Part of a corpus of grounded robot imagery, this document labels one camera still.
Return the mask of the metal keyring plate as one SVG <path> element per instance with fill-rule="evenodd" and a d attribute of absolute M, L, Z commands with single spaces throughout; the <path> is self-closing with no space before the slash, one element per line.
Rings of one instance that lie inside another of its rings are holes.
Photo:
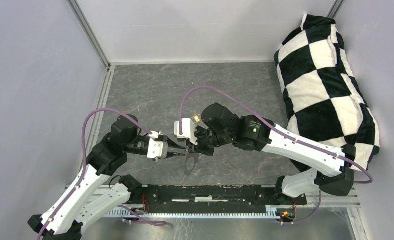
<path fill-rule="evenodd" d="M 189 176 L 198 164 L 198 153 L 187 153 L 185 156 L 184 175 Z"/>

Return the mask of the yellow capped key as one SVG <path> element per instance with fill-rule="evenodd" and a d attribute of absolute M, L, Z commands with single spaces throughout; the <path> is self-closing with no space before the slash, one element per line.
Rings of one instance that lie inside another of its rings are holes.
<path fill-rule="evenodd" d="M 196 123 L 200 123 L 201 122 L 201 118 L 198 114 L 193 115 L 193 120 Z"/>

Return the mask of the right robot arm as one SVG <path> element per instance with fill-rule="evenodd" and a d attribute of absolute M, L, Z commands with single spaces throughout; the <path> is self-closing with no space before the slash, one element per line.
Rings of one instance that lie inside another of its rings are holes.
<path fill-rule="evenodd" d="M 354 158 L 355 147 L 332 147 L 286 131 L 281 126 L 254 115 L 238 117 L 214 103 L 201 114 L 206 127 L 183 118 L 174 123 L 174 135 L 185 141 L 189 152 L 212 156 L 215 148 L 231 144 L 243 151 L 257 151 L 289 158 L 309 167 L 299 174 L 278 178 L 274 199 L 286 204 L 302 194 L 322 191 L 347 196 L 354 185 L 354 171 L 343 157 Z"/>

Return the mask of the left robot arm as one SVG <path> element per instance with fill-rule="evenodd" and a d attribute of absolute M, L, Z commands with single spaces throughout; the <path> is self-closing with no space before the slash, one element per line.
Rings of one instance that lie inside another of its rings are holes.
<path fill-rule="evenodd" d="M 149 131 L 135 116 L 121 114 L 102 140 L 85 154 L 82 167 L 62 196 L 45 213 L 33 215 L 29 227 L 39 240 L 79 240 L 95 222 L 124 204 L 137 203 L 142 197 L 141 184 L 130 175 L 120 178 L 110 190 L 92 202 L 93 193 L 127 161 L 127 155 L 151 160 L 182 156 L 184 150 L 157 131 Z"/>

